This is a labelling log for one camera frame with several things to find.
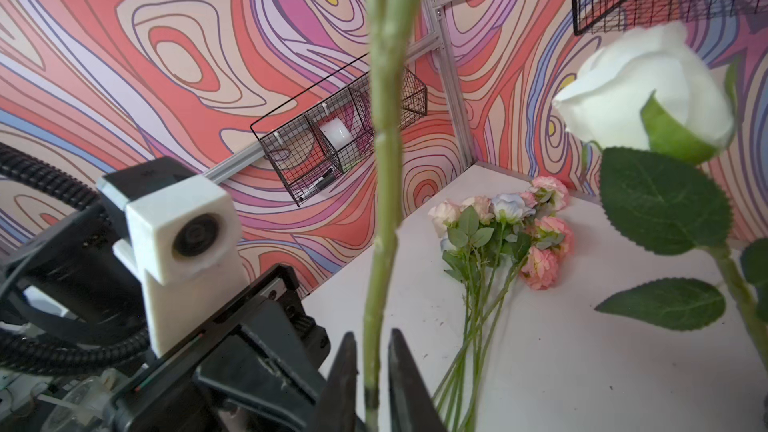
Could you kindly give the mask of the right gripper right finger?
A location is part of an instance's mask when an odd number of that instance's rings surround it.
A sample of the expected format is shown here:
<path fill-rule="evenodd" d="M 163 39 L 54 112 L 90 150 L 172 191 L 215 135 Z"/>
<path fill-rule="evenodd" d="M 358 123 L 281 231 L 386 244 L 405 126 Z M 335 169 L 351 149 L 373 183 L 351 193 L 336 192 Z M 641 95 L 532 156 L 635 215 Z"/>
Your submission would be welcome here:
<path fill-rule="evenodd" d="M 390 425 L 393 432 L 446 432 L 403 333 L 388 346 Z"/>

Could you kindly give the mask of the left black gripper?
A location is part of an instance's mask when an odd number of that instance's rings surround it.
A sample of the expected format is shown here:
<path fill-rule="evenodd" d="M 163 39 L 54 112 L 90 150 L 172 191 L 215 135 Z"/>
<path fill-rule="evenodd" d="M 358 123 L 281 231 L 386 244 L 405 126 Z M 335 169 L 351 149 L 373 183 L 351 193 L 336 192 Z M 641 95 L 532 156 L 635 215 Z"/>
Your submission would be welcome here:
<path fill-rule="evenodd" d="M 110 431 L 302 431 L 325 386 L 326 330 L 294 269 L 272 266 L 119 389 Z"/>

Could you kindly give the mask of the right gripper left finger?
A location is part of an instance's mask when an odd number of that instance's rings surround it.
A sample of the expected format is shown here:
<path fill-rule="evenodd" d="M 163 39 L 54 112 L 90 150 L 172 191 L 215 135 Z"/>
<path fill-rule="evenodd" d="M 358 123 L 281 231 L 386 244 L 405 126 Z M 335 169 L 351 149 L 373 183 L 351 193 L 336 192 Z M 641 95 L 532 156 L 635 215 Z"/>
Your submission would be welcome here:
<path fill-rule="evenodd" d="M 341 341 L 326 385 L 319 396 L 309 431 L 353 432 L 357 426 L 357 343 L 352 332 L 347 332 Z"/>

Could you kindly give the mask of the white rose stem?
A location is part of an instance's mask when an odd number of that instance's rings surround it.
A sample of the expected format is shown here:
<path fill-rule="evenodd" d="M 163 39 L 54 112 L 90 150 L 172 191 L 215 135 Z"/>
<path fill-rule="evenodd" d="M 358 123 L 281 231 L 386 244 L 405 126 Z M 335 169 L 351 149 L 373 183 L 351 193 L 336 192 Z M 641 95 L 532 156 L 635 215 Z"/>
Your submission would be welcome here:
<path fill-rule="evenodd" d="M 611 295 L 598 311 L 687 332 L 713 324 L 732 299 L 765 358 L 767 242 L 733 258 L 732 207 L 702 170 L 735 137 L 735 68 L 718 80 L 679 22 L 638 27 L 592 54 L 553 105 L 573 136 L 601 152 L 600 201 L 613 228 L 659 256 L 704 251 L 724 281 L 662 278 Z"/>

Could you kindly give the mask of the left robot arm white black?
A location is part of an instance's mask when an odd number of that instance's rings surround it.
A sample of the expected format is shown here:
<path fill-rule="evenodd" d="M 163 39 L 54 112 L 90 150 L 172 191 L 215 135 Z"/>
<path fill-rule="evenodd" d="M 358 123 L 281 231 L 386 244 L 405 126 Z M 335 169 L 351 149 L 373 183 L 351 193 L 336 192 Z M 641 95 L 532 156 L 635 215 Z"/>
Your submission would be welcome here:
<path fill-rule="evenodd" d="M 81 376 L 133 366 L 107 401 L 113 431 L 302 431 L 330 346 L 294 270 L 251 279 L 231 196 L 170 157 L 89 187 L 14 147 L 3 177 L 72 213 L 1 265 L 1 313 L 41 338 L 1 335 L 1 364 Z"/>

